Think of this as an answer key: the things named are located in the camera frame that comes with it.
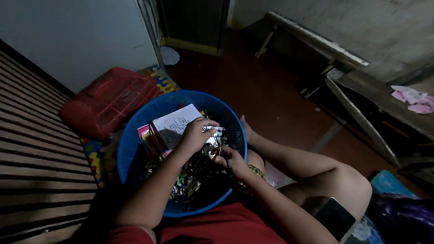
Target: knee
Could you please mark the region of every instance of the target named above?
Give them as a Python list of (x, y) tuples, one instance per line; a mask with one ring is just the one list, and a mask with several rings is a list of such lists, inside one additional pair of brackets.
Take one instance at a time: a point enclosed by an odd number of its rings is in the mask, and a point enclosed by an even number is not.
[(259, 156), (257, 153), (255, 153), (254, 151), (252, 151), (250, 149), (247, 150), (246, 163), (259, 168), (260, 170), (262, 170), (263, 173), (265, 173), (265, 165), (264, 165), (264, 161), (262, 160), (261, 156)]
[(349, 165), (338, 167), (335, 187), (338, 199), (357, 219), (362, 218), (372, 196), (372, 186), (357, 170)]

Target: scissors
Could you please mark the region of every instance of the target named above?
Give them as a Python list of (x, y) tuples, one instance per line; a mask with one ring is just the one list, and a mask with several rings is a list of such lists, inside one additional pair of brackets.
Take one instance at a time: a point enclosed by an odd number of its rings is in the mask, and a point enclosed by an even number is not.
[(230, 163), (229, 163), (229, 159), (227, 158), (227, 155), (226, 154), (224, 154), (222, 151), (221, 151), (221, 145), (220, 145), (220, 138), (218, 138), (217, 136), (215, 137), (215, 140), (217, 141), (217, 146), (218, 146), (218, 149), (219, 149), (219, 152), (218, 152), (218, 155), (220, 156), (220, 157), (223, 157), (224, 158), (224, 160), (226, 161), (226, 164), (227, 164), (227, 173), (228, 174), (232, 174), (232, 166), (230, 165)]

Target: colorful puzzle mat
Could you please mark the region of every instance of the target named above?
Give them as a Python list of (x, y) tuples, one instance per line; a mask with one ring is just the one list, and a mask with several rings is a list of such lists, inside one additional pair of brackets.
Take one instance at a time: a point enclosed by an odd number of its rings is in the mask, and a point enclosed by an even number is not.
[[(137, 71), (138, 73), (155, 79), (155, 85), (160, 89), (159, 96), (179, 91), (179, 86), (158, 65)], [(102, 142), (80, 136), (83, 150), (95, 172), (98, 187), (103, 188), (107, 182), (118, 180), (116, 168), (116, 152), (101, 152)]]

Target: leg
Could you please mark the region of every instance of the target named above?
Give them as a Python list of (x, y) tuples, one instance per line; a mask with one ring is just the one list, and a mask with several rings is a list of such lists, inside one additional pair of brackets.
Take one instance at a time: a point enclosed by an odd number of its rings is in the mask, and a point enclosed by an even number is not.
[(279, 27), (277, 24), (274, 24), (273, 30), (270, 31), (270, 33), (268, 33), (267, 38), (265, 38), (264, 43), (262, 44), (261, 48), (259, 49), (259, 51), (257, 53), (255, 53), (255, 57), (259, 58), (259, 56), (261, 56), (261, 54), (265, 53), (267, 51), (267, 44), (270, 41), (271, 37), (274, 34), (274, 31), (277, 29), (277, 27)]
[(249, 165), (253, 165), (256, 168), (260, 169), (262, 171), (262, 173), (265, 174), (265, 165), (264, 165), (264, 161), (262, 161), (262, 158), (255, 153), (254, 151), (248, 149), (247, 150), (247, 164)]
[(243, 116), (241, 122), (249, 145), (282, 173), (297, 180), (279, 189), (285, 196), (298, 205), (310, 197), (334, 197), (356, 219), (363, 216), (372, 188), (355, 169), (323, 155), (271, 142), (253, 132)]

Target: pink cloth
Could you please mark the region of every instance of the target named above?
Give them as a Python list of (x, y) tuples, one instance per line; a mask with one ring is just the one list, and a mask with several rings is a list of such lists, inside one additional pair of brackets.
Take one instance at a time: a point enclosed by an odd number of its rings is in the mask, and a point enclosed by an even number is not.
[(406, 86), (391, 86), (391, 88), (395, 90), (391, 94), (394, 98), (410, 104), (408, 110), (420, 114), (434, 112), (434, 96)]

